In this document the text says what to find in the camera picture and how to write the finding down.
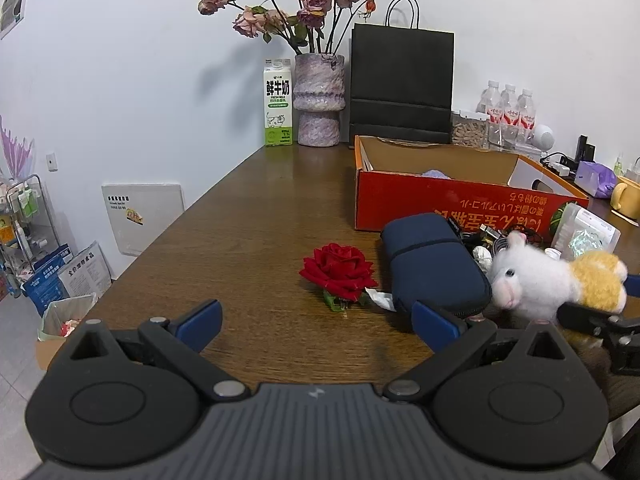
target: metal screw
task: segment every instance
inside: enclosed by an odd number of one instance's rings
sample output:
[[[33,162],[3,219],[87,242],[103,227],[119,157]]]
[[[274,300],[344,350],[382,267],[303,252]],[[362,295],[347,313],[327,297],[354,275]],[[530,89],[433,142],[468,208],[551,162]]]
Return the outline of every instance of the metal screw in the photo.
[[[411,379],[398,379],[389,383],[389,391],[397,396],[415,395],[420,391],[420,384]]]
[[[213,392],[219,397],[237,397],[244,393],[244,384],[239,381],[220,381],[213,386]]]

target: wall outlet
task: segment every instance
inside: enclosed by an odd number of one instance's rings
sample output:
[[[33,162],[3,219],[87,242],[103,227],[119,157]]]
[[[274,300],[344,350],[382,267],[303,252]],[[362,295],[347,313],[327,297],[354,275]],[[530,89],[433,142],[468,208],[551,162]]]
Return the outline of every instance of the wall outlet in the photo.
[[[47,168],[49,168],[49,171],[58,170],[58,163],[56,162],[55,153],[49,153],[49,155],[47,155]]]

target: blue gripper pad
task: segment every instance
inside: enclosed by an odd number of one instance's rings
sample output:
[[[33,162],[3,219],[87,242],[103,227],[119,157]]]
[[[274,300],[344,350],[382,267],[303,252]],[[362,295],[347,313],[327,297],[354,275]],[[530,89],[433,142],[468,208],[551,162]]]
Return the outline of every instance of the blue gripper pad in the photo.
[[[628,296],[640,298],[640,276],[638,274],[630,274],[623,285],[625,285]]]
[[[466,332],[466,323],[446,310],[431,309],[419,301],[411,312],[414,332],[434,352],[439,352]]]
[[[222,305],[207,300],[188,314],[172,320],[169,332],[194,352],[201,352],[222,328]]]

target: red rose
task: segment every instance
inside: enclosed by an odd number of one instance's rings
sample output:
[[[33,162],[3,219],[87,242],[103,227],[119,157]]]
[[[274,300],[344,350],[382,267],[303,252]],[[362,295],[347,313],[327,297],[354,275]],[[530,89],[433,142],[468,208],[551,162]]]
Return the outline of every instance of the red rose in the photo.
[[[355,247],[329,244],[314,249],[313,258],[305,258],[300,276],[320,285],[332,296],[358,301],[365,287],[378,286],[371,279],[372,265]]]

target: yellow mug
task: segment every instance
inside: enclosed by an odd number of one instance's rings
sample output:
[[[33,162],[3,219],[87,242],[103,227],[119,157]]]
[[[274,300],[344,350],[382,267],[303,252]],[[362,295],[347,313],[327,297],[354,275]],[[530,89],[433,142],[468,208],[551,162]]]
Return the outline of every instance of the yellow mug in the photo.
[[[619,176],[611,195],[611,207],[627,218],[637,220],[640,217],[640,184]]]

